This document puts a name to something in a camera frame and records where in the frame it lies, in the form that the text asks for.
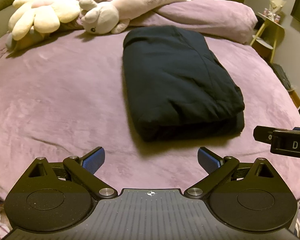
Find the folded black jacket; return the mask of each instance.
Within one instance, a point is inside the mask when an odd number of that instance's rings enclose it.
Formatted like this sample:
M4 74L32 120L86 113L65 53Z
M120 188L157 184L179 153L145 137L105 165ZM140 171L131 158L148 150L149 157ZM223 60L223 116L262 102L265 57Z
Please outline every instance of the folded black jacket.
M200 33L174 26L136 28L123 48L129 110L145 141L243 130L241 90Z

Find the flower-shaped pillow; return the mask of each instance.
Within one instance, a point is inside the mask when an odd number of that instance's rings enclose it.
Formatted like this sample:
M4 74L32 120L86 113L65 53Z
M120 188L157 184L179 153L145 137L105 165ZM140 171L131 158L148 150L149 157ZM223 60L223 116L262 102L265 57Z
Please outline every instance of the flower-shaped pillow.
M21 40L33 28L46 34L53 33L61 23L69 23L80 14L77 0L15 0L17 10L9 20L9 31L15 41Z

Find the circular mount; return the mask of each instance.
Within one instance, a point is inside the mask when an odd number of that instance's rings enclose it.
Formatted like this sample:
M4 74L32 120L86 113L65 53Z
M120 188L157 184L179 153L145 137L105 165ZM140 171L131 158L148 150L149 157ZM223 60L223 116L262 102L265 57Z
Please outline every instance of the circular mount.
M203 193L202 189L197 188L197 187L192 187L192 188L188 189L187 192L189 195L196 196L196 197L200 196Z
M212 212L228 225L250 232L289 225L297 211L293 194L276 186L261 189L253 184L243 179L217 187L209 198Z
M99 193L103 196L111 196L114 194L114 190L112 188L106 187L99 190Z
M6 198L5 211L13 226L51 232L79 223L90 212L92 199L84 187L57 177L30 179L33 183L14 187Z

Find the purple duvet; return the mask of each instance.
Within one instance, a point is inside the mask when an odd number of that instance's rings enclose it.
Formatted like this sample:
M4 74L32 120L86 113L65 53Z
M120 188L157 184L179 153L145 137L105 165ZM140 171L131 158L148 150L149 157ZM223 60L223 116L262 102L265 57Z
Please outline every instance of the purple duvet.
M272 155L269 145L252 136L257 125L300 127L287 91L258 54L242 44L255 23L250 8L223 0L171 4L131 22L219 36L206 41L242 90L246 125L238 137L204 140L146 143L137 135L122 81L122 43L128 30L104 36L83 30L58 33L11 55L5 37L0 39L0 197L6 197L34 158L60 162L97 146L104 147L106 161L96 175L119 192L124 187L183 191L207 175L196 157L205 146L241 162L267 158L300 198L300 159ZM66 28L81 29L80 20Z

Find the small side table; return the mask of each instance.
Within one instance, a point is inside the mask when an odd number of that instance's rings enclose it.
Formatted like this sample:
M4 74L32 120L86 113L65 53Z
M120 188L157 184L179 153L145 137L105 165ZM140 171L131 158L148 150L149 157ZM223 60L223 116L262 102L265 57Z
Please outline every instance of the small side table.
M263 23L263 25L261 26L260 30L257 32L257 34L255 36L253 36L253 40L252 42L250 43L250 46L253 45L253 43L255 41L259 42L261 45L267 47L268 49L271 49L272 52L271 52L271 58L270 58L270 63L273 63L273 58L274 58L274 53L275 53L275 49L277 47L277 43L278 43L278 38L279 38L279 30L280 29L283 29L284 28L270 20L268 17L264 16L262 13L258 13L261 17L263 17L265 19L265 22ZM273 45L270 45L270 44L267 44L263 39L260 38L260 36L263 34L263 31L265 30L266 27L268 27L270 24L272 25L276 25L276 31L275 31L275 36L274 36L274 42L273 42Z

